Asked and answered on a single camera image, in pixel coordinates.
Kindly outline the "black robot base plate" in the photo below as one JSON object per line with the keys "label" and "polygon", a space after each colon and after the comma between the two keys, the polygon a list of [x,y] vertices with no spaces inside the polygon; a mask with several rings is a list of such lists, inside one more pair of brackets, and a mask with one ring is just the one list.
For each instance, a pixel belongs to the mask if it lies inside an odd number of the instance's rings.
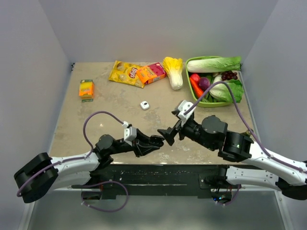
{"label": "black robot base plate", "polygon": [[103,199],[116,196],[196,196],[211,198],[212,191],[234,191],[239,186],[226,181],[227,165],[111,164],[90,173],[85,185],[74,189],[102,189]]}

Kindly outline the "black earbud charging case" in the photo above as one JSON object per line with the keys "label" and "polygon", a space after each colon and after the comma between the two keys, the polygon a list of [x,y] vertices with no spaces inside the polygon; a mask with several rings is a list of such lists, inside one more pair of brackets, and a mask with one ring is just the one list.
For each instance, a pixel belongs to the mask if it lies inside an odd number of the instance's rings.
{"label": "black earbud charging case", "polygon": [[159,135],[150,136],[150,144],[157,147],[162,147],[164,145],[164,140],[165,138]]}

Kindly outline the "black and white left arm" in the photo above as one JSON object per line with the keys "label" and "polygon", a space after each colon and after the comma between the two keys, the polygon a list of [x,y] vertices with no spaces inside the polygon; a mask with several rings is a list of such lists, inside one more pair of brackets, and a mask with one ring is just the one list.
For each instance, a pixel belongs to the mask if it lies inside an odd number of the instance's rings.
{"label": "black and white left arm", "polygon": [[112,155],[133,152],[136,157],[159,150],[164,145],[162,136],[147,136],[139,129],[125,129],[122,139],[102,135],[92,151],[71,157],[50,157],[39,153],[14,174],[18,187],[17,196],[25,203],[42,198],[48,191],[71,185],[94,188],[99,176],[94,173],[107,167]]}

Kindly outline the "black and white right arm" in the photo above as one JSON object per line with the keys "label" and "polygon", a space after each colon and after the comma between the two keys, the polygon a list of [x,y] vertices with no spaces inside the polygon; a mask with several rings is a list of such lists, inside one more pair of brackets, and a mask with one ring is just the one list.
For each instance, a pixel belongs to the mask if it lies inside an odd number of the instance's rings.
{"label": "black and white right arm", "polygon": [[191,117],[185,124],[178,121],[173,127],[159,129],[158,133],[169,145],[174,144],[175,136],[178,135],[180,140],[189,138],[211,151],[216,150],[218,156],[225,161],[254,166],[254,169],[221,166],[216,175],[204,178],[205,183],[211,186],[225,188],[241,184],[256,185],[280,191],[291,199],[306,200],[306,162],[278,156],[262,149],[249,136],[227,128],[227,123],[212,115],[204,118],[201,124]]}

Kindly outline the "white earbud charging case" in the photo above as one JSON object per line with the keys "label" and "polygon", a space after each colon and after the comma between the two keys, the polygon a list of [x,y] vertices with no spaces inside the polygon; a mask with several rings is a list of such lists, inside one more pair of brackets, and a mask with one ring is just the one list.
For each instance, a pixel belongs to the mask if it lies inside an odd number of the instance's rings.
{"label": "white earbud charging case", "polygon": [[147,101],[142,101],[140,103],[140,107],[141,107],[142,110],[148,110],[150,108],[150,105],[148,104]]}

